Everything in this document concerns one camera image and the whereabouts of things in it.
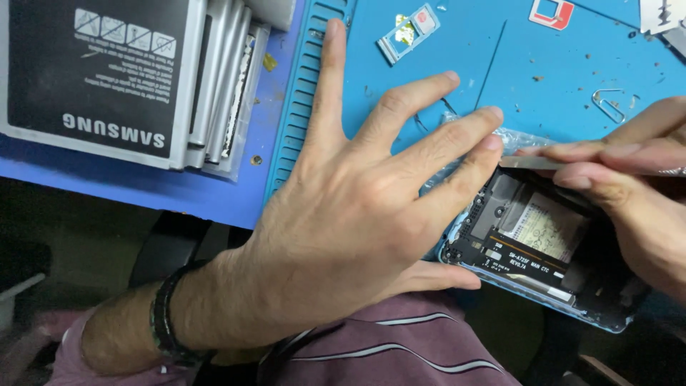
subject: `battery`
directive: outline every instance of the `battery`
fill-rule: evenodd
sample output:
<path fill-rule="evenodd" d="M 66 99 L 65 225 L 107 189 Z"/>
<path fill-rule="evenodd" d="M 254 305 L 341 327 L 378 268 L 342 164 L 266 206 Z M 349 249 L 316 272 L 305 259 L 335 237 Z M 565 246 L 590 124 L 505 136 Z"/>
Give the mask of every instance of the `battery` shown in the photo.
<path fill-rule="evenodd" d="M 183 169 L 207 0 L 0 0 L 0 133 Z"/>

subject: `white stripe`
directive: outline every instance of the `white stripe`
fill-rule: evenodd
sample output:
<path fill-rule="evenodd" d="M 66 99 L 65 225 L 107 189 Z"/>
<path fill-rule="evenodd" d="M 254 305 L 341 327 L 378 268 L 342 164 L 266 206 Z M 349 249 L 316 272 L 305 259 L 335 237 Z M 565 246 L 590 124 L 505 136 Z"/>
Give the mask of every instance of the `white stripe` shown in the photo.
<path fill-rule="evenodd" d="M 440 318 L 450 319 L 456 323 L 459 323 L 459 321 L 456 321 L 455 319 L 450 317 L 450 315 L 446 315 L 444 313 L 435 313 L 435 314 L 427 315 L 425 317 L 413 317 L 413 318 L 407 318 L 407 319 L 377 321 L 375 323 L 376 324 L 382 324 L 384 326 L 397 326 L 399 324 L 421 323 L 423 321 L 429 321 L 429 320 L 440 319 Z"/>
<path fill-rule="evenodd" d="M 395 343 L 389 343 L 385 345 L 380 345 L 378 347 L 373 347 L 373 348 L 367 348 L 363 350 L 359 350 L 356 352 L 349 352 L 346 354 L 338 354 L 338 355 L 329 355 L 329 356 L 318 356 L 316 358 L 293 358 L 291 361 L 307 361 L 307 362 L 320 362 L 320 361 L 330 361 L 331 359 L 346 359 L 346 358 L 359 358 L 361 356 L 368 356 L 368 355 L 374 355 L 382 351 L 386 350 L 403 350 L 407 351 L 417 358 L 421 359 L 424 361 L 424 363 L 428 364 L 429 366 L 433 367 L 436 370 L 442 371 L 442 372 L 447 372 L 447 373 L 458 373 L 458 372 L 465 372 L 469 371 L 475 367 L 490 367 L 494 370 L 498 370 L 499 372 L 503 372 L 500 370 L 500 368 L 491 362 L 485 361 L 485 360 L 480 360 L 480 361 L 474 361 L 471 363 L 466 363 L 464 365 L 457 365 L 457 366 L 452 366 L 452 367 L 444 367 L 441 365 L 436 365 L 435 363 L 429 361 L 428 359 L 424 358 L 423 356 L 417 354 L 416 352 L 410 350 L 409 348 L 395 344 Z"/>

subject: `plastic wrap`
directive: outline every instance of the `plastic wrap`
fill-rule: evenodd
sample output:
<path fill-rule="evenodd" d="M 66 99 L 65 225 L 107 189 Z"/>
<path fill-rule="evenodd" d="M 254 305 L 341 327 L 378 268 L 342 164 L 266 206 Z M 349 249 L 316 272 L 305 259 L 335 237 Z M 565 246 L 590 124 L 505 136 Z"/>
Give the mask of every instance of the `plastic wrap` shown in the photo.
<path fill-rule="evenodd" d="M 447 111 L 443 114 L 442 122 L 445 123 L 458 119 L 460 119 L 459 115 Z M 512 155 L 517 149 L 525 148 L 527 146 L 547 146 L 556 143 L 548 138 L 537 137 L 536 135 L 522 133 L 521 131 L 510 130 L 509 128 L 504 127 L 498 128 L 493 133 L 498 134 L 503 139 L 503 144 L 505 145 L 503 155 Z M 434 186 L 441 183 L 450 174 L 453 174 L 453 172 L 460 167 L 460 164 L 462 164 L 463 160 L 464 157 L 460 157 L 449 163 L 445 168 L 439 170 L 438 173 L 424 183 L 424 186 L 421 188 L 419 194 L 424 195 L 430 192 Z"/>

